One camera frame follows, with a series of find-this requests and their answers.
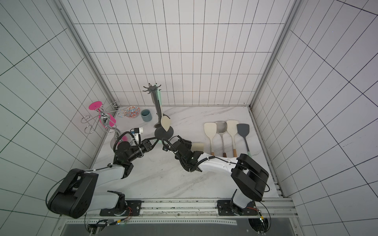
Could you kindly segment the cream utensil dark wood handle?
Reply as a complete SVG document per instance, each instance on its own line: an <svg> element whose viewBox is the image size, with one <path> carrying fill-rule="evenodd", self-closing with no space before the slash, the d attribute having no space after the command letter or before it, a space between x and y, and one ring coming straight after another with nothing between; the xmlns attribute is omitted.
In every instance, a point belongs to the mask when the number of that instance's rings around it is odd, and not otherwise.
<svg viewBox="0 0 378 236"><path fill-rule="evenodd" d="M227 157L227 154L225 151L225 145L224 145L224 138L223 138L223 135L227 132L227 123L225 121L217 121L216 126L217 126L217 133L221 137L223 157Z"/></svg>

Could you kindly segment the cream spatula light wood handle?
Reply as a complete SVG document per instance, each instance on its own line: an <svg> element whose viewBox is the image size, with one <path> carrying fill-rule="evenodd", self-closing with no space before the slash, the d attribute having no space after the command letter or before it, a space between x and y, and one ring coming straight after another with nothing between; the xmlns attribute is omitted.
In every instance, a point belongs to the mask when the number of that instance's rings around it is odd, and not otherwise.
<svg viewBox="0 0 378 236"><path fill-rule="evenodd" d="M236 150L236 143L235 143L235 135L237 134L237 125L238 121L236 120L228 120L227 123L227 132L231 136L232 139L232 149L233 149L233 157L238 157L237 150Z"/></svg>

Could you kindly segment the grey spatula mint handle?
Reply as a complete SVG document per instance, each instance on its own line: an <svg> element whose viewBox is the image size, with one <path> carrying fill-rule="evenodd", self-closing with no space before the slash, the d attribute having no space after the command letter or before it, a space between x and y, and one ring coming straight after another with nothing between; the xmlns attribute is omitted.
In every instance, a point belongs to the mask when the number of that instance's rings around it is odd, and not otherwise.
<svg viewBox="0 0 378 236"><path fill-rule="evenodd" d="M248 124L237 124L236 127L237 127L237 133L244 139L248 156L252 157L250 149L249 149L249 145L247 142L247 136L250 133L250 126Z"/></svg>

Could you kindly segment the cream spatula mint handle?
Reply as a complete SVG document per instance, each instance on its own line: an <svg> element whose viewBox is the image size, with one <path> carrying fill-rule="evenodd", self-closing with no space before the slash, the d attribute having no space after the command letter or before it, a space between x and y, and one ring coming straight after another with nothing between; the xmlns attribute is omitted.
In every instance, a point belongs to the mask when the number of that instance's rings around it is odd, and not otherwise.
<svg viewBox="0 0 378 236"><path fill-rule="evenodd" d="M203 143L192 143L191 146L191 151L199 151L199 152L204 152L204 144Z"/></svg>

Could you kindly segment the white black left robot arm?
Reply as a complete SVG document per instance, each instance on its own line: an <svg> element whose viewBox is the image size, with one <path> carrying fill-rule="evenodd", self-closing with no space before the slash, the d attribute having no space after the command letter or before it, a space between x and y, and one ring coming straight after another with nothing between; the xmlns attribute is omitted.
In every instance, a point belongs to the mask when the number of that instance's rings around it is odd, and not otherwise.
<svg viewBox="0 0 378 236"><path fill-rule="evenodd" d="M120 142L113 146L114 160L106 167L92 170L72 169L55 185L55 192L46 195L49 211L78 219L89 211L104 210L115 216L129 211L125 195L115 190L99 192L97 189L115 180L128 177L132 162L151 151L159 139L145 139L135 145Z"/></svg>

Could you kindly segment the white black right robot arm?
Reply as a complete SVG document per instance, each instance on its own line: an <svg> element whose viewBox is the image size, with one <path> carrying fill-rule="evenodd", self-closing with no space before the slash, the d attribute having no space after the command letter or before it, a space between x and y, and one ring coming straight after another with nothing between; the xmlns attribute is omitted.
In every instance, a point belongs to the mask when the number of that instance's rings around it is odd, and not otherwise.
<svg viewBox="0 0 378 236"><path fill-rule="evenodd" d="M237 185L233 202L240 208L246 208L251 201L260 202L266 192L269 173L246 154L239 157L218 157L202 151L192 151L192 143L179 139L170 143L162 139L163 149L175 154L181 166L187 172L215 172L230 176Z"/></svg>

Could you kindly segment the grey utensil rack stand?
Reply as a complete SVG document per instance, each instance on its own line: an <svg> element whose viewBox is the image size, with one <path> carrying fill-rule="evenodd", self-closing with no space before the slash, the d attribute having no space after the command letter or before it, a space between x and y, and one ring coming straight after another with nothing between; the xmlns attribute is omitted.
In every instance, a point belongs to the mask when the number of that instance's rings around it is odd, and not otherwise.
<svg viewBox="0 0 378 236"><path fill-rule="evenodd" d="M155 111L156 111L156 118L157 118L156 123L158 122L159 119L161 119L161 111L160 111L160 108L159 108L159 102L158 102L158 96L157 96L157 90L160 89L160 87L161 87L161 85L158 85L158 84L153 85L151 83L149 83L147 87L144 87L145 88L144 91L147 92L152 98L152 102L154 104ZM173 129L172 126L171 126L171 128L169 129L168 132L165 131L162 126L159 127L159 128L155 128L155 132L154 132L154 135L156 137L165 138L165 139L172 138L173 134L174 134L174 129Z"/></svg>

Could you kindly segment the teal ceramic cup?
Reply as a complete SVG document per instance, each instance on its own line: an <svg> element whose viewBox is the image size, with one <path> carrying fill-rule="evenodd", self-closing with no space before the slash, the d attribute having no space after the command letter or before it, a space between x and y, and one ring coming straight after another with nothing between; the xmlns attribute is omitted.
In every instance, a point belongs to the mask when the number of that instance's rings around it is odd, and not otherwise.
<svg viewBox="0 0 378 236"><path fill-rule="evenodd" d="M150 122L152 120L152 114L150 110L144 109L140 114L144 122Z"/></svg>

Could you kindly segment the pink plastic wine glass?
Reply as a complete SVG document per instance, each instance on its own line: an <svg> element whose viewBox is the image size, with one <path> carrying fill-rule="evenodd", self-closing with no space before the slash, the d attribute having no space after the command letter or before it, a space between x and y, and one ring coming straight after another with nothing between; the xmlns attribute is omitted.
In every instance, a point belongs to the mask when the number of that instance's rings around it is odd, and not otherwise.
<svg viewBox="0 0 378 236"><path fill-rule="evenodd" d="M89 110L98 112L99 123L107 130L116 128L116 119L112 116L111 112L106 112L101 101L93 102L89 105Z"/></svg>

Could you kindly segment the chrome wine glass holder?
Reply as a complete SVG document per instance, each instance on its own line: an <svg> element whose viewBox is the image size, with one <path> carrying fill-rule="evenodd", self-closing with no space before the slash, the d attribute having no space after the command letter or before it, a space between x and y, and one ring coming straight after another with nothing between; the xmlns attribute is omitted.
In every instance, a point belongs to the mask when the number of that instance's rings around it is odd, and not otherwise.
<svg viewBox="0 0 378 236"><path fill-rule="evenodd" d="M91 117L90 115L82 117L81 123L87 125L84 129L86 134L94 133L97 125L101 124L106 133L114 134L114 137L110 141L111 149L113 149L115 144L118 145L122 142L133 142L132 137L128 138L126 134L122 135L122 132L116 126L116 119L112 115L114 111L106 112L101 101L92 103L89 106L89 110L96 111L98 114L96 117Z"/></svg>

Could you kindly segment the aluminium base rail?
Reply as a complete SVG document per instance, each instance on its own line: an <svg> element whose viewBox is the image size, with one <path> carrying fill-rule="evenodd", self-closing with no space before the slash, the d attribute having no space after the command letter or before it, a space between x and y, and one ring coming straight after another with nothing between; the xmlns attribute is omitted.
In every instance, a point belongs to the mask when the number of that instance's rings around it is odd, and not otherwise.
<svg viewBox="0 0 378 236"><path fill-rule="evenodd" d="M237 209L230 199L144 199L130 201L124 216L101 216L93 211L78 219L64 217L66 224L142 224L142 223L211 223L236 225L237 219L267 220L289 219L298 227L298 214L293 201L286 198L264 198L250 202L244 209Z"/></svg>

